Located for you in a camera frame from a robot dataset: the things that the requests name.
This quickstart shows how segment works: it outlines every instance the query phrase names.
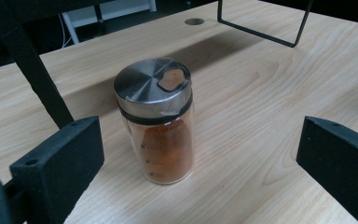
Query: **jar lid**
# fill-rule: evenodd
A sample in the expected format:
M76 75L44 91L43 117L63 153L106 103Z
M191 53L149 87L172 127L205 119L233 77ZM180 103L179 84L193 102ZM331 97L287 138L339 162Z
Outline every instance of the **jar lid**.
M118 73L114 88L123 115L138 119L179 117L192 101L189 70L169 58L127 66Z

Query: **spice shaker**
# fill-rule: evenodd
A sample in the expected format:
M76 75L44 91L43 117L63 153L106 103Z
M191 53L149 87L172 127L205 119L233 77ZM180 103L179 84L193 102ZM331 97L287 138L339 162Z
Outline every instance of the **spice shaker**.
M185 178L194 163L189 70L169 58L144 60L124 68L114 88L145 177L158 184Z

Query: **black bracket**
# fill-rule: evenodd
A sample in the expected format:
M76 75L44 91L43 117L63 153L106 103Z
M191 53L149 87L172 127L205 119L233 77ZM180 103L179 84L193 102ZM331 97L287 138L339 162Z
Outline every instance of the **black bracket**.
M103 166L98 117L69 123L10 165L0 224L63 223Z
M358 133L305 117L296 160L358 220Z
M298 31L298 34L296 36L296 41L295 43L290 43L288 41L285 41L285 40L282 40L280 38L277 38L277 37L274 37L272 35L266 35L266 34L263 34L263 33L260 33L260 32L257 32L255 30L252 30L252 29L249 29L249 28L246 28L246 27L243 27L243 26L240 26L238 24L235 24L235 23L232 23L230 21L225 21L223 20L222 18L222 14L223 14L223 0L218 0L218 6L217 6L217 21L220 22L220 23L223 23L227 26L231 26L233 28L236 28L238 30L241 30L241 31L244 31L244 32L247 32L249 34L252 34L252 35L257 35L257 36L260 36L262 38L265 38L265 39L268 39L268 40L271 40L271 41L274 41L274 42L277 42L277 43L280 43L280 44L283 44L287 47L290 47L290 48L294 48L297 44L298 44L298 41L300 40L300 37L301 37L301 34L304 30L304 26L305 26L305 23L307 21L307 18L308 18L308 15L310 14L310 8L312 7L312 3L313 3L313 0L309 0L308 3L307 3L307 7L305 9L305 14L304 14L304 17L302 19L302 22L301 22L301 25L300 25L300 29Z

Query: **wooden table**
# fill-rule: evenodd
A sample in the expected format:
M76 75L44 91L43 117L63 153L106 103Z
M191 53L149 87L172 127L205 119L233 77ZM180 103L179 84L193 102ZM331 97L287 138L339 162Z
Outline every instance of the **wooden table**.
M274 35L236 0L227 20ZM213 3L43 55L75 119L99 115L105 163L67 223L356 223L295 161L304 117L358 132L358 23L310 14L290 49L216 21ZM198 26L186 19L202 18ZM192 72L196 158L185 180L160 186L137 166L113 91L130 63L172 57ZM0 68L0 179L58 131L15 64Z

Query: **white object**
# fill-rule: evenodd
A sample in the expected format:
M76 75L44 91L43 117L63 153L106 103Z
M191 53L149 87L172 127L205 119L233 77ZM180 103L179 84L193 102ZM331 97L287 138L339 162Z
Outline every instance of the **white object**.
M104 20L144 10L157 10L155 0L116 0L100 4L100 8ZM97 22L97 15L95 14L94 7L84 7L78 10L64 12L62 13L62 17L74 44L79 43L75 30L76 27Z

